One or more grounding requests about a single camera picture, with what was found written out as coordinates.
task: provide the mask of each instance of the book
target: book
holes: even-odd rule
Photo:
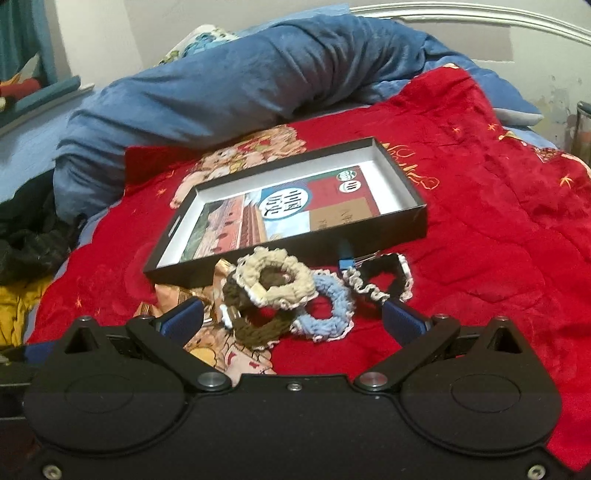
[[[359,166],[204,205],[181,262],[379,216]]]

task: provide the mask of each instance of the cream scrunchie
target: cream scrunchie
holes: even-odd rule
[[[265,267],[279,268],[288,273],[293,281],[266,290],[259,282],[261,270]],[[234,280],[257,307],[293,310],[318,296],[310,269],[279,248],[270,251],[266,247],[255,247],[252,255],[238,260]]]

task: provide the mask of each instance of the triangular hole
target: triangular hole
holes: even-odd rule
[[[96,343],[94,335],[92,335],[91,329],[88,327],[79,328],[72,340],[66,347],[65,353],[70,355],[71,353],[84,353],[96,350],[99,344]]]
[[[513,334],[507,328],[499,328],[495,332],[495,336],[492,338],[492,342],[488,348],[505,353],[521,353],[522,351]]]

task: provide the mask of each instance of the white headboard trim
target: white headboard trim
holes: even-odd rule
[[[400,18],[405,22],[469,22],[507,27],[525,27],[559,35],[591,46],[591,31],[571,23],[527,10],[464,2],[399,2],[354,7],[364,17]]]

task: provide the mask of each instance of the round logo on book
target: round logo on book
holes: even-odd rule
[[[343,193],[353,193],[357,192],[361,188],[361,182],[359,180],[349,180],[344,183],[341,183],[339,186],[339,190]]]
[[[299,188],[290,188],[271,193],[259,205],[265,220],[280,220],[296,214],[308,204],[310,194]]]
[[[349,181],[353,180],[357,176],[357,172],[355,170],[344,170],[339,173],[336,177],[339,181]]]

